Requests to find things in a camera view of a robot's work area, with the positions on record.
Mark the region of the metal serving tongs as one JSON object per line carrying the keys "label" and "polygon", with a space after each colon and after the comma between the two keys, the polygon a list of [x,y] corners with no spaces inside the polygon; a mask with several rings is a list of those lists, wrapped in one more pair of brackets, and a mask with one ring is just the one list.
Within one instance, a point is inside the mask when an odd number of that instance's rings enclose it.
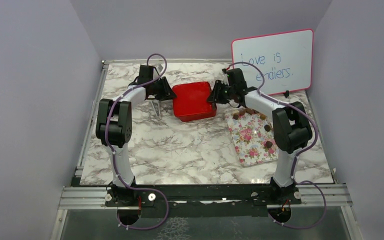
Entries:
{"label": "metal serving tongs", "polygon": [[156,99],[152,99],[150,103],[151,103],[152,109],[154,110],[155,117],[157,119],[160,119],[161,118],[161,105],[160,105],[160,101],[156,100]]}

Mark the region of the red box lid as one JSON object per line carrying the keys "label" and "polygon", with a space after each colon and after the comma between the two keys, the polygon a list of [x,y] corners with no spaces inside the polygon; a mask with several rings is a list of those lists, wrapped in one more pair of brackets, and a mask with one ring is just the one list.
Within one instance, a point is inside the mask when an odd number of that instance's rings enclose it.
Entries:
{"label": "red box lid", "polygon": [[207,102],[212,91],[210,83],[207,81],[178,84],[173,86],[172,90],[177,95],[177,98],[172,100],[173,111],[175,106],[201,109],[210,106],[217,107],[214,103]]}

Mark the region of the red chocolate box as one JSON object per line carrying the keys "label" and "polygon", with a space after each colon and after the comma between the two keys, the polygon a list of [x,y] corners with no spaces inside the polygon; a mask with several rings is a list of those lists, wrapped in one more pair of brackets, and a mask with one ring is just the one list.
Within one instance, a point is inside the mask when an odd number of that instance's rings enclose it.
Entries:
{"label": "red chocolate box", "polygon": [[209,108],[192,108],[186,106],[175,106],[173,114],[182,122],[191,122],[206,118],[212,118],[216,115],[217,108],[210,106]]}

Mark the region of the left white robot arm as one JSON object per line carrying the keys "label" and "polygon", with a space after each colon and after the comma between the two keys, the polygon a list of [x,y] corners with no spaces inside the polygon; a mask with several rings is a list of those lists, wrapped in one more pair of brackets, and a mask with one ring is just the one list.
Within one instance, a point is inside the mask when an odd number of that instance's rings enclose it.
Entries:
{"label": "left white robot arm", "polygon": [[137,200],[138,187],[129,160],[128,143],[133,134],[133,108],[154,96],[157,101],[173,100],[176,94],[164,76],[167,67],[140,65],[138,76],[116,99],[102,98],[98,103],[95,135],[111,158],[114,179],[112,195],[124,205]]}

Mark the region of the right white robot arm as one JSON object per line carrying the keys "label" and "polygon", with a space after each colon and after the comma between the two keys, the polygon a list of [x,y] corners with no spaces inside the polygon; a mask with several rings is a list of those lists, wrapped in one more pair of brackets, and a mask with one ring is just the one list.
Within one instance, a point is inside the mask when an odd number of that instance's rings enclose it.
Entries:
{"label": "right white robot arm", "polygon": [[241,107],[264,114],[272,122],[279,157],[270,179],[268,196],[272,202],[280,204],[294,192],[298,157],[309,149],[308,142],[313,137],[311,118],[301,102],[280,101],[262,93],[260,88],[249,87],[240,68],[225,68],[222,72],[227,83],[216,80],[207,101],[213,104],[234,101]]}

